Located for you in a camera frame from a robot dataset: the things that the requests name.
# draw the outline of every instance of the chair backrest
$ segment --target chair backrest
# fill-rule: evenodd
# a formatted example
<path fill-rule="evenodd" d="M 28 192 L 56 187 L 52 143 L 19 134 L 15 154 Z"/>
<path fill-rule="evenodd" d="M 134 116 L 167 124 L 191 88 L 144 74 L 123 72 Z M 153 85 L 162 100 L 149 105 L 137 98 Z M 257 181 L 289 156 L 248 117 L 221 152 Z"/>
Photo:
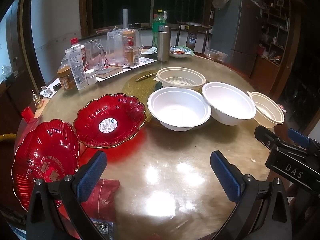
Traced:
<path fill-rule="evenodd" d="M 187 37 L 186 46 L 189 49 L 192 49 L 193 51 L 195 50 L 196 39 L 198 36 L 199 27 L 205 28 L 205 36 L 204 36 L 204 41 L 203 41 L 203 46 L 202 46 L 202 54 L 204 54 L 205 46 L 207 44 L 207 39 L 208 39 L 208 33 L 212 27 L 204 26 L 202 24 L 192 23 L 192 22 L 178 22 L 178 24 L 179 24 L 179 28 L 178 28 L 178 33 L 177 33 L 176 46 L 178 46 L 178 43 L 179 43 L 181 26 L 187 25 L 187 26 L 189 26 L 189 30 L 188 30 L 188 37 Z"/>

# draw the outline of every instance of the gold placemat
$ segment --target gold placemat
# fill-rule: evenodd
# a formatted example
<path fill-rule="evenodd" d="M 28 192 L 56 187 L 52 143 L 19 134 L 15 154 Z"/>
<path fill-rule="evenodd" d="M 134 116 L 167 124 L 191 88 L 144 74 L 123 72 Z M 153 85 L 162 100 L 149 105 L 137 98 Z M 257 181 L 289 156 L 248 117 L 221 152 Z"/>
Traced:
<path fill-rule="evenodd" d="M 155 91 L 155 85 L 158 81 L 153 80 L 156 76 L 150 76 L 148 78 L 142 79 L 140 81 L 136 81 L 136 78 L 157 72 L 158 69 L 148 70 L 142 73 L 139 73 L 128 80 L 126 84 L 124 84 L 122 88 L 122 93 L 128 96 L 135 96 L 142 102 L 146 107 L 146 122 L 150 122 L 152 114 L 150 113 L 147 102 L 149 96 Z"/>

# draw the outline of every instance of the blue and white plate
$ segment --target blue and white plate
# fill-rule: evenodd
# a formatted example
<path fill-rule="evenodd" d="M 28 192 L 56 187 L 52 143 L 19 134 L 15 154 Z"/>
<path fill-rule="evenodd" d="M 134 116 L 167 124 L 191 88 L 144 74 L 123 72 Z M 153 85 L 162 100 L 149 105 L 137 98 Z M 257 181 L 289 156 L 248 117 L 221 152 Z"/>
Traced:
<path fill-rule="evenodd" d="M 183 51 L 185 54 L 177 54 L 177 53 L 174 53 L 175 51 Z M 183 57 L 189 57 L 191 55 L 191 52 L 187 49 L 170 48 L 169 55 L 171 57 L 183 58 Z"/>

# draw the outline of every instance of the glass mug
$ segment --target glass mug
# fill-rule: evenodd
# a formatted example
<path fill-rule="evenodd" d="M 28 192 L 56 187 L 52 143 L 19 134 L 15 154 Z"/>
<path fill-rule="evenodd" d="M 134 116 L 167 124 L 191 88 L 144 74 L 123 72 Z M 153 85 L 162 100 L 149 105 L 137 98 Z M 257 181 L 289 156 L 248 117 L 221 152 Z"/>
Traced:
<path fill-rule="evenodd" d="M 95 71 L 103 69 L 106 60 L 101 40 L 88 41 L 84 44 L 84 47 L 89 69 Z"/>

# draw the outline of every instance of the flower-shaped bowl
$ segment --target flower-shaped bowl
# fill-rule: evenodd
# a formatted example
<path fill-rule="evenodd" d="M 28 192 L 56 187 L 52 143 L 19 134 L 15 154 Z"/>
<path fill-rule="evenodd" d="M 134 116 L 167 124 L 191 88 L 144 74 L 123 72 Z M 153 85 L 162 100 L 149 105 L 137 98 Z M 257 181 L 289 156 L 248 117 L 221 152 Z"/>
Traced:
<path fill-rule="evenodd" d="M 15 152 L 11 172 L 13 191 L 22 207 L 28 209 L 36 179 L 52 182 L 74 175 L 78 157 L 79 140 L 70 123 L 54 119 L 30 131 Z"/>
<path fill-rule="evenodd" d="M 79 110 L 73 127 L 90 148 L 110 148 L 135 136 L 146 120 L 145 106 L 136 97 L 104 95 Z"/>

